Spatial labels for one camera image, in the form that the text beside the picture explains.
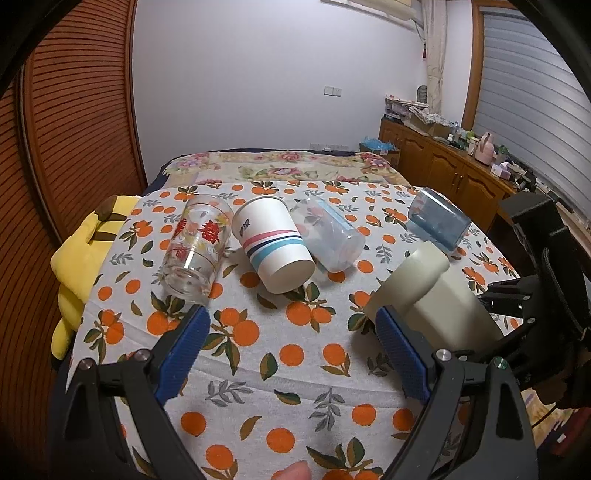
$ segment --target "pink kettle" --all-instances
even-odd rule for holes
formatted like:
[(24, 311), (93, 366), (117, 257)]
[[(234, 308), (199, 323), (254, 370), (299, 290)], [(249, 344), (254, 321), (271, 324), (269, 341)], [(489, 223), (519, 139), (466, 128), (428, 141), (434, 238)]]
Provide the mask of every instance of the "pink kettle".
[(484, 165), (490, 165), (494, 161), (494, 155), (495, 146), (492, 143), (492, 135), (487, 132), (482, 135), (480, 143), (476, 148), (476, 155), (474, 156), (479, 162), (484, 163)]

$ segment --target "glass cup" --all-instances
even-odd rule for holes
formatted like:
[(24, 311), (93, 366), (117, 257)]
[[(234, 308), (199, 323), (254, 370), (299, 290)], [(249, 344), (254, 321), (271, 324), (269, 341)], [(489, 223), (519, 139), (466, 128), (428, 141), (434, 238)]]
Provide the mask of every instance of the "glass cup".
[(205, 303), (230, 236), (232, 209), (218, 197), (187, 201), (162, 263), (161, 283), (172, 295)]

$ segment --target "wall outlet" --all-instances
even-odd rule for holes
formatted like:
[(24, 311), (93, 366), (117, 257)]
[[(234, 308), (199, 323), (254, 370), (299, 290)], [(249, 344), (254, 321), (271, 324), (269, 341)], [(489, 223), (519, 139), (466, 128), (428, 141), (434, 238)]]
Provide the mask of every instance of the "wall outlet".
[(332, 97), (340, 97), (341, 89), (337, 87), (324, 87), (324, 94)]

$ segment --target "striped paper cup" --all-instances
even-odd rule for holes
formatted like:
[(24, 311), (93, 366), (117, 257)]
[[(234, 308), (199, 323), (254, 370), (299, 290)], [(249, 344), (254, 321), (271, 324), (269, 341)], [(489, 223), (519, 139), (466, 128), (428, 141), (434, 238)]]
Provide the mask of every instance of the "striped paper cup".
[(234, 214), (232, 233), (270, 293), (303, 285), (315, 264), (283, 200), (261, 196)]

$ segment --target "floral quilt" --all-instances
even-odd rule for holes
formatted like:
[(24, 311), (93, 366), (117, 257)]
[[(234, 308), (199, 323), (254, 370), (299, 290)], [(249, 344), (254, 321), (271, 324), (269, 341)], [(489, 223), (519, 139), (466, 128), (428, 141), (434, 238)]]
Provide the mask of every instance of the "floral quilt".
[(165, 170), (166, 188), (236, 181), (372, 181), (410, 186), (379, 155), (350, 157), (307, 151), (207, 152), (175, 158)]

